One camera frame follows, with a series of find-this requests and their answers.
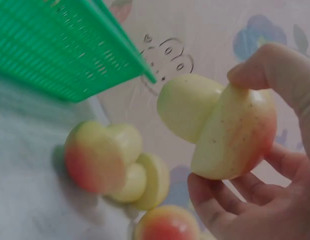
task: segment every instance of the red apple skin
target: red apple skin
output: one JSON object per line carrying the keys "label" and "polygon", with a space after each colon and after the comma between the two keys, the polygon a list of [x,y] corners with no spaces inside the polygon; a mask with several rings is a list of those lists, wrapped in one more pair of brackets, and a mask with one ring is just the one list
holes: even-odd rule
{"label": "red apple skin", "polygon": [[122,153],[99,123],[74,128],[65,143],[65,164],[72,180],[90,193],[109,194],[125,185]]}
{"label": "red apple skin", "polygon": [[147,212],[137,224],[134,240],[197,240],[200,231],[187,210],[165,205]]}
{"label": "red apple skin", "polygon": [[242,176],[269,153],[276,130],[276,109],[268,90],[229,84],[197,142],[192,172],[211,180]]}

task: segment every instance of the green plastic basket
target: green plastic basket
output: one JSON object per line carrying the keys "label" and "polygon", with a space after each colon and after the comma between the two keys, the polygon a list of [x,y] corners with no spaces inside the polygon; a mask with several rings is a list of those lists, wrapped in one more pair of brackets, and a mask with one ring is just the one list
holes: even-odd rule
{"label": "green plastic basket", "polygon": [[156,82],[101,0],[0,0],[0,73],[71,102]]}

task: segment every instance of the cartoon drawing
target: cartoon drawing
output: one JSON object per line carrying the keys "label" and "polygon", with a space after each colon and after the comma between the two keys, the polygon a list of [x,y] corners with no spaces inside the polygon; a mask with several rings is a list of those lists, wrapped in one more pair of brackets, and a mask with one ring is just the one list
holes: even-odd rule
{"label": "cartoon drawing", "polygon": [[275,137],[275,142],[278,144],[283,145],[284,147],[286,146],[286,141],[287,141],[287,135],[288,135],[288,130],[285,128],[282,132],[281,135],[277,135]]}
{"label": "cartoon drawing", "polygon": [[121,24],[127,19],[132,8],[133,0],[114,0],[110,5],[111,13]]}
{"label": "cartoon drawing", "polygon": [[183,165],[177,166],[170,171],[170,190],[167,198],[161,205],[174,204],[189,210],[198,220],[200,228],[205,230],[206,227],[199,219],[199,216],[195,212],[189,198],[187,186],[187,178],[189,174],[190,168]]}
{"label": "cartoon drawing", "polygon": [[263,15],[252,16],[247,26],[235,36],[233,50],[240,61],[247,60],[265,43],[276,42],[287,45],[287,38],[282,28],[274,25]]}
{"label": "cartoon drawing", "polygon": [[[144,42],[152,43],[152,37],[148,34],[145,35]],[[158,82],[156,84],[149,84],[146,79],[141,77],[143,84],[154,96],[159,95],[168,80],[181,74],[193,72],[194,60],[192,56],[184,53],[182,42],[175,37],[165,40],[159,46],[150,46],[141,53],[157,75]]]}

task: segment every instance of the apple mushroom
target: apple mushroom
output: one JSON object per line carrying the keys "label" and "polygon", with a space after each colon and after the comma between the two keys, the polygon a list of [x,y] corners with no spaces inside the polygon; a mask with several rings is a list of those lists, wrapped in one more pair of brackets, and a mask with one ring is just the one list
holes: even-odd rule
{"label": "apple mushroom", "polygon": [[212,180],[244,175],[270,151],[276,129],[276,110],[268,90],[229,84],[206,120],[191,170]]}
{"label": "apple mushroom", "polygon": [[158,114],[174,134],[195,144],[223,89],[203,76],[181,75],[162,88],[157,101]]}
{"label": "apple mushroom", "polygon": [[269,152],[277,125],[268,90],[229,84],[220,94],[217,83],[194,74],[171,82],[163,87],[157,109],[173,133],[196,143],[192,172],[212,180],[233,179]]}
{"label": "apple mushroom", "polygon": [[104,127],[96,121],[85,121],[67,137],[66,168],[79,187],[91,193],[110,194],[125,186],[126,168],[141,149],[141,136],[133,126]]}

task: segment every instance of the apple slice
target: apple slice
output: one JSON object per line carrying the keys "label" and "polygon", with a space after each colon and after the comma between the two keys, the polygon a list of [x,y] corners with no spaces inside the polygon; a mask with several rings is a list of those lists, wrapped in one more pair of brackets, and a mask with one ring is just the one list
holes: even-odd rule
{"label": "apple slice", "polygon": [[191,170],[212,180],[243,175],[269,152],[276,128],[276,110],[268,90],[229,84],[201,132]]}
{"label": "apple slice", "polygon": [[107,129],[123,150],[125,165],[134,163],[142,151],[142,138],[139,131],[127,123],[112,124]]}
{"label": "apple slice", "polygon": [[106,128],[99,122],[86,121],[77,125],[65,143],[70,177],[92,193],[109,194],[122,189],[126,166],[137,159],[142,148],[141,137],[136,132],[128,124]]}
{"label": "apple slice", "polygon": [[147,212],[134,230],[134,240],[198,240],[196,219],[187,210],[164,205]]}
{"label": "apple slice", "polygon": [[148,153],[140,154],[137,163],[146,170],[147,182],[143,195],[132,205],[148,211],[161,204],[168,195],[170,176],[167,164],[158,156]]}
{"label": "apple slice", "polygon": [[118,192],[109,195],[118,203],[132,203],[137,201],[146,188],[146,170],[138,163],[133,163],[127,168],[126,185]]}
{"label": "apple slice", "polygon": [[158,114],[174,134],[196,143],[223,89],[203,76],[181,75],[162,88],[157,101]]}

